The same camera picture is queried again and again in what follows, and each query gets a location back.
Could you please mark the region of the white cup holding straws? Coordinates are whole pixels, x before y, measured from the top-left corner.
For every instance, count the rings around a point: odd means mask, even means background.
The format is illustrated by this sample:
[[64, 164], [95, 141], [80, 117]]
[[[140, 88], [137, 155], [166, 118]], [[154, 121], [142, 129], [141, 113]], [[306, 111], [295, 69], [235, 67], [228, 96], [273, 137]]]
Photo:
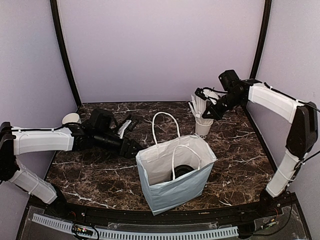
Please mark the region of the white cup holding straws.
[[200, 118], [195, 119], [195, 134], [201, 137], [202, 139], [206, 139], [209, 131], [211, 129], [211, 126], [213, 124], [213, 119], [204, 119], [204, 121], [201, 121]]

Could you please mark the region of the white paper bag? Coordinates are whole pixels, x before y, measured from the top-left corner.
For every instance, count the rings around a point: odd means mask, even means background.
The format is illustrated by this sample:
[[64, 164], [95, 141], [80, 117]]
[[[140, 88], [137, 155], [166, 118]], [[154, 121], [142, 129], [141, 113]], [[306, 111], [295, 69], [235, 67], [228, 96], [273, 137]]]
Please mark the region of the white paper bag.
[[[135, 159], [143, 195], [155, 216], [200, 196], [217, 161], [204, 139], [180, 134], [140, 150]], [[179, 165], [194, 170], [171, 180]]]

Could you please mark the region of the stack of paper cups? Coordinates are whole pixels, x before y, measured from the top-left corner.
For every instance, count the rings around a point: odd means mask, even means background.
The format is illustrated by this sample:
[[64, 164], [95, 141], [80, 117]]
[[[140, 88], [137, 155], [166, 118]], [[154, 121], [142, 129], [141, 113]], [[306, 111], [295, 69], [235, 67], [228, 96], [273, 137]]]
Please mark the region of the stack of paper cups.
[[80, 116], [75, 113], [75, 112], [72, 112], [72, 113], [69, 113], [67, 114], [63, 119], [62, 119], [62, 124], [68, 124], [68, 123], [77, 123], [77, 124], [81, 124], [82, 121], [80, 119]]

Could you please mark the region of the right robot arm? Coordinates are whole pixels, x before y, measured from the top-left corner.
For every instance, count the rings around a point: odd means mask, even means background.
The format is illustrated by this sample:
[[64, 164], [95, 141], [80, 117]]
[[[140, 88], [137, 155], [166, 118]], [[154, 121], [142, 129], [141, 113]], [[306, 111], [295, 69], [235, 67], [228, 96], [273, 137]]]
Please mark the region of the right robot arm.
[[239, 79], [233, 69], [219, 75], [223, 91], [210, 87], [198, 88], [195, 95], [210, 104], [202, 114], [204, 119], [220, 120], [225, 112], [248, 102], [258, 104], [287, 120], [291, 127], [286, 139], [284, 157], [274, 176], [262, 191], [263, 199], [255, 205], [255, 213], [266, 217], [275, 208], [272, 199], [280, 196], [294, 181], [302, 165], [310, 159], [308, 153], [318, 140], [319, 109], [313, 102], [291, 97], [265, 82]]

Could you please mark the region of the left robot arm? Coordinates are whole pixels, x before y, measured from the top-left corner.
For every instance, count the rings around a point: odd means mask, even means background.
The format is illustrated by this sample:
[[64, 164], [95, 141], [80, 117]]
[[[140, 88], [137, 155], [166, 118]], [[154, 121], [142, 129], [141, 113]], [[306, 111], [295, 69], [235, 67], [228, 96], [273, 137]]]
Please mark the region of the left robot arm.
[[117, 123], [112, 112], [101, 108], [94, 109], [90, 118], [82, 123], [71, 121], [56, 128], [21, 128], [3, 122], [0, 126], [0, 180], [15, 184], [51, 205], [58, 217], [67, 218], [71, 208], [59, 188], [27, 169], [17, 156], [47, 151], [78, 152], [98, 147], [132, 159], [143, 147], [125, 134], [133, 131], [138, 122], [136, 117], [128, 115], [122, 123]]

